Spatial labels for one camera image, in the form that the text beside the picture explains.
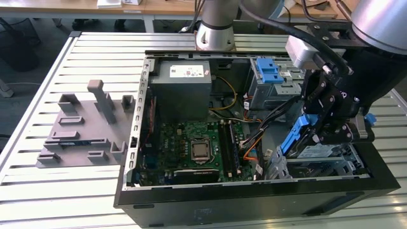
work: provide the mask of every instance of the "white box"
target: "white box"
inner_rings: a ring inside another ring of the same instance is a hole
[[[120,8],[122,0],[98,0],[98,9]]]
[[[139,5],[143,0],[122,0],[124,4]]]

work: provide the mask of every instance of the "motherboard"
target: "motherboard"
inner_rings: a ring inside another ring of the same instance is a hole
[[[253,179],[251,164],[242,158],[241,123],[163,123],[158,154],[146,157],[151,185],[217,183]]]

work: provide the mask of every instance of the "green motherboard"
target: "green motherboard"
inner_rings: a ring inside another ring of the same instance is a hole
[[[175,171],[219,170],[218,182],[249,181],[253,179],[250,163],[239,164],[239,174],[225,173],[225,150],[219,138],[219,122],[163,123],[160,126],[159,153],[156,167],[150,170],[151,185],[171,184]],[[245,139],[242,124],[230,125],[234,140]]]

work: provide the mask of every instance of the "sticker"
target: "sticker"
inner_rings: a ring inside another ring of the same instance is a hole
[[[267,149],[267,150],[266,150],[266,153],[265,153],[265,156],[271,156],[271,154],[273,154],[273,150],[271,150],[271,149]]]
[[[307,146],[303,152],[299,154],[298,158],[329,157],[333,154],[335,147],[341,147],[341,146],[322,145],[322,144]]]
[[[74,146],[75,143],[74,142],[60,142],[59,143],[62,146]]]
[[[171,78],[197,78],[205,77],[203,65],[172,65],[170,68]]]
[[[281,76],[291,76],[290,72],[281,72]]]
[[[261,175],[263,175],[263,168],[259,164],[257,164],[257,171]]]
[[[123,10],[123,13],[142,13],[139,10]]]
[[[243,106],[245,106],[245,110],[249,110],[250,109],[250,102],[245,102]]]
[[[319,18],[335,18],[335,14],[321,14]]]

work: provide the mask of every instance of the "aluminum slotted table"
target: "aluminum slotted table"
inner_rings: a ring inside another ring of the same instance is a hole
[[[237,50],[285,52],[282,35],[237,35]],[[144,50],[194,50],[191,34],[82,33],[70,37],[62,53],[0,154],[0,227],[134,229],[115,209],[119,166],[35,167],[60,107],[62,93],[91,100],[87,83],[104,81],[112,99],[136,95]],[[199,228],[406,228],[407,227],[407,106],[395,91],[373,105],[378,122],[374,143],[402,186],[325,217],[203,225]]]

